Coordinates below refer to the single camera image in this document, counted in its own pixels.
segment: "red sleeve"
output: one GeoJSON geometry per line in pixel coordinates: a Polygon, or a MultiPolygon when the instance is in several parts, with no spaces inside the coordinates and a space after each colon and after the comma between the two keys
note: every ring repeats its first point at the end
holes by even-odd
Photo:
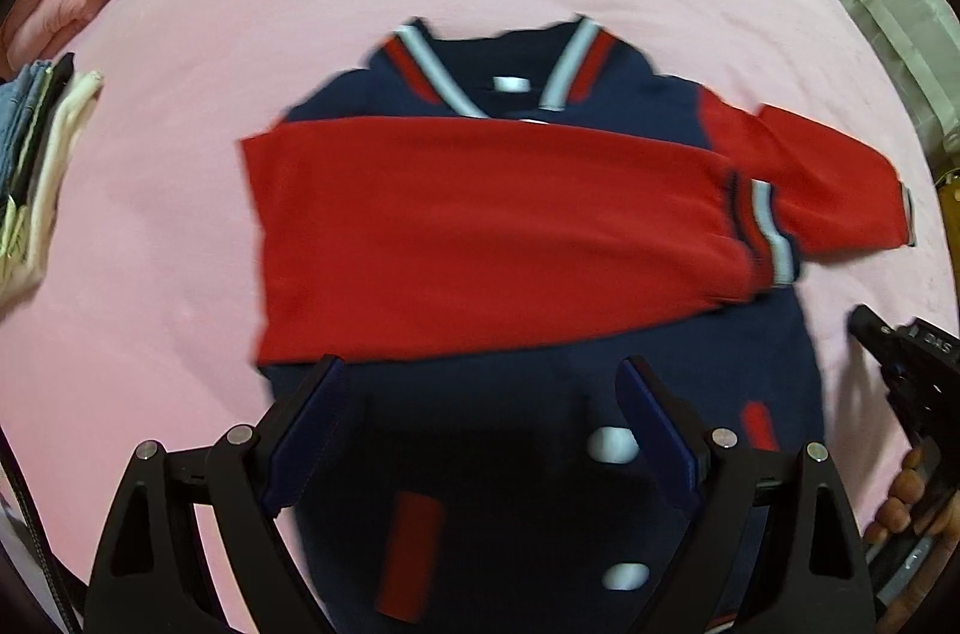
{"type": "Polygon", "coordinates": [[[702,89],[713,148],[774,185],[774,214],[807,256],[913,245],[909,190],[884,156],[826,125],[774,106],[749,115],[702,89]]]}
{"type": "Polygon", "coordinates": [[[260,363],[564,344],[750,301],[773,279],[762,233],[731,220],[730,161],[706,149],[378,116],[242,146],[263,233],[260,363]]]}

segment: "pink blanket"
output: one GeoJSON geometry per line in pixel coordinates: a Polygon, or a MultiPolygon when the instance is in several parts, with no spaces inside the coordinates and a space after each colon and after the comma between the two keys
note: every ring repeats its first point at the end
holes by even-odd
{"type": "MultiPolygon", "coordinates": [[[[352,67],[412,14],[450,38],[590,14],[658,70],[768,102],[880,149],[917,200],[920,245],[806,268],[800,297],[830,445],[863,519],[905,443],[847,311],[956,332],[939,211],[910,121],[837,0],[112,0],[75,38],[107,78],[61,194],[47,281],[0,326],[0,421],[51,539],[85,575],[136,444],[205,444],[267,404],[250,366],[257,228],[236,139],[352,67]]],[[[214,564],[236,626],[243,604],[214,564]]]]}

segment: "finger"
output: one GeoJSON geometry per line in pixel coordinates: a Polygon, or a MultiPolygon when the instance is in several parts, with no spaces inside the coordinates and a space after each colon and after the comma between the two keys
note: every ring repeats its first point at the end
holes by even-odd
{"type": "Polygon", "coordinates": [[[904,469],[916,469],[920,466],[920,461],[923,460],[923,450],[920,447],[914,447],[913,450],[907,452],[904,455],[904,462],[901,463],[901,467],[904,469]]]}
{"type": "Polygon", "coordinates": [[[910,511],[899,498],[887,498],[877,510],[876,520],[883,527],[899,534],[910,524],[910,511]]]}
{"type": "Polygon", "coordinates": [[[954,495],[944,515],[934,527],[942,529],[930,555],[904,592],[891,602],[883,617],[877,622],[877,634],[895,634],[912,616],[926,596],[933,590],[937,580],[949,564],[957,546],[960,545],[960,494],[954,495]]]}
{"type": "Polygon", "coordinates": [[[944,534],[947,539],[960,539],[960,493],[953,495],[949,506],[934,519],[926,533],[931,536],[944,534]]]}
{"type": "Polygon", "coordinates": [[[890,495],[893,498],[899,498],[907,506],[913,506],[923,498],[925,489],[923,478],[913,469],[907,469],[901,471],[894,478],[893,484],[890,486],[890,495]]]}
{"type": "Polygon", "coordinates": [[[877,521],[874,521],[872,524],[868,525],[867,530],[863,532],[863,541],[868,545],[876,545],[880,542],[886,542],[889,536],[890,531],[887,529],[887,527],[877,521]]]}
{"type": "Polygon", "coordinates": [[[941,538],[937,541],[915,578],[910,581],[904,592],[890,603],[887,611],[877,622],[877,634],[895,634],[910,616],[917,612],[920,604],[947,567],[956,548],[956,540],[941,538]]]}

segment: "cable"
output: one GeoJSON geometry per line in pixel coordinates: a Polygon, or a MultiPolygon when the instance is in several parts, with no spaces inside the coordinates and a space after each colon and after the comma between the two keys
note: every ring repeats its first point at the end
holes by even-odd
{"type": "Polygon", "coordinates": [[[47,540],[46,532],[43,530],[43,524],[40,522],[40,513],[37,512],[37,505],[30,495],[30,489],[27,487],[27,480],[24,479],[23,471],[13,455],[13,448],[7,441],[7,436],[3,433],[0,426],[0,467],[3,467],[7,473],[7,479],[13,488],[13,495],[16,496],[17,503],[20,505],[20,513],[23,515],[23,522],[30,531],[30,537],[34,541],[34,550],[40,562],[40,568],[43,570],[43,576],[47,579],[47,585],[50,587],[50,594],[53,596],[56,604],[56,611],[64,621],[68,634],[83,634],[80,629],[80,623],[77,621],[77,613],[74,611],[70,602],[70,594],[67,592],[64,578],[59,570],[59,560],[54,556],[50,549],[50,542],[47,540]]]}

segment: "white snap button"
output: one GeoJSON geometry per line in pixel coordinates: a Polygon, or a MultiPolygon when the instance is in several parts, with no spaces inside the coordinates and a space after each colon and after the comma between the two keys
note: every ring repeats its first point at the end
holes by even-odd
{"type": "Polygon", "coordinates": [[[617,564],[603,575],[603,587],[608,591],[635,591],[650,579],[646,564],[617,564]]]}
{"type": "Polygon", "coordinates": [[[587,452],[600,463],[630,463],[640,448],[630,428],[597,428],[587,441],[587,452]]]}

